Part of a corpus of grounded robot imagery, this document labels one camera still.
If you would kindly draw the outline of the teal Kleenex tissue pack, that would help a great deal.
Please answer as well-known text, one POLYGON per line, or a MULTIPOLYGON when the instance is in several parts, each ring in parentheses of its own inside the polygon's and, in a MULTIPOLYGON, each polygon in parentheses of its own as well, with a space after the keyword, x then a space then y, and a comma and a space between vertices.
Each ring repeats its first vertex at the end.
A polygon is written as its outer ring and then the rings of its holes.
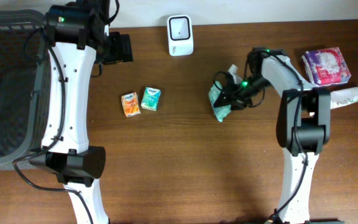
POLYGON ((141 107, 145 110, 156 111, 161 91, 156 88, 146 87, 141 101, 141 107))

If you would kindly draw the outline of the orange Kleenex tissue pack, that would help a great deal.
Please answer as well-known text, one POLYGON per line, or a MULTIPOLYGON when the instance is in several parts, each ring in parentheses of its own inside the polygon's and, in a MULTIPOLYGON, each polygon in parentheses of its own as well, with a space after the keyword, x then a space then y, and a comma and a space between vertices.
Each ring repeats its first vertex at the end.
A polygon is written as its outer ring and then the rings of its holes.
POLYGON ((123 112, 126 117, 131 117, 141 114, 138 95, 136 92, 122 95, 121 103, 122 103, 123 112))

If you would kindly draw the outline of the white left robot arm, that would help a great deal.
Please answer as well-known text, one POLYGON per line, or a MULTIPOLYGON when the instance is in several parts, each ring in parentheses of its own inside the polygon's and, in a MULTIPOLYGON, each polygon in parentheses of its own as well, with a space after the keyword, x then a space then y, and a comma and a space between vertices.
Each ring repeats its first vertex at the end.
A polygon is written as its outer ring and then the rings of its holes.
POLYGON ((130 37, 109 31, 116 18, 109 9, 109 0, 53 5, 40 29, 50 57, 50 98, 41 147, 29 162, 63 184, 78 223, 110 222, 100 190, 106 151, 91 146, 87 132, 91 72, 133 57, 130 37))

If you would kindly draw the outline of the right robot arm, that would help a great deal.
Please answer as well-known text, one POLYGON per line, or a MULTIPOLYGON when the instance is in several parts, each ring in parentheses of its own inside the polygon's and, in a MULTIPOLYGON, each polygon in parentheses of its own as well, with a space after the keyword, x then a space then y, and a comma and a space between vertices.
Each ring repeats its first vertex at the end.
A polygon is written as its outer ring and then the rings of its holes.
POLYGON ((278 207, 267 223, 309 223, 314 167, 331 129, 331 96, 315 88, 291 64, 284 50, 255 47, 247 55, 246 72, 237 80, 223 72, 225 83, 213 81, 219 95, 213 108, 254 108, 252 97, 273 87, 281 97, 276 137, 284 156, 283 187, 278 207))

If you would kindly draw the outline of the teal wet wipes packet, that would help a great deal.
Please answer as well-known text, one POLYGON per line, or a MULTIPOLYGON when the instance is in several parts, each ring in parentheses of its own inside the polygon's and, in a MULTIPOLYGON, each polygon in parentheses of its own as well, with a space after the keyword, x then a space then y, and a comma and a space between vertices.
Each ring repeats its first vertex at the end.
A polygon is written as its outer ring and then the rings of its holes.
POLYGON ((219 107, 219 108, 213 107, 213 101, 217 97, 216 90, 221 90, 221 88, 222 88, 222 85, 218 81, 216 81, 215 84, 212 85, 212 87, 208 93, 209 101, 210 101, 212 109, 213 109, 213 114, 215 115, 216 119, 219 122, 223 122, 223 119, 231 112, 230 105, 219 107))

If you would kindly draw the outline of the white tube brown cap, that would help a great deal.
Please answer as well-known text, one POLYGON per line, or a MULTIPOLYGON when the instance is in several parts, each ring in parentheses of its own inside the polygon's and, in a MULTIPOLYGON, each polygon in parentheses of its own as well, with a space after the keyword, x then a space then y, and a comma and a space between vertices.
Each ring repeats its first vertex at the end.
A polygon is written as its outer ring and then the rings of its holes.
POLYGON ((331 109, 345 107, 358 102, 358 87, 331 92, 331 109))

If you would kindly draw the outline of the red purple plastic pack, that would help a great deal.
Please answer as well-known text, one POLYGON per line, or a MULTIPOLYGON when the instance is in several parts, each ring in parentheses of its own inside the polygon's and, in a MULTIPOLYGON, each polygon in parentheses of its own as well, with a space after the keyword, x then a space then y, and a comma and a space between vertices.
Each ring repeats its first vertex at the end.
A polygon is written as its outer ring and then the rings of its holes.
POLYGON ((343 85, 351 77, 339 47, 306 51, 301 59, 314 86, 343 85))

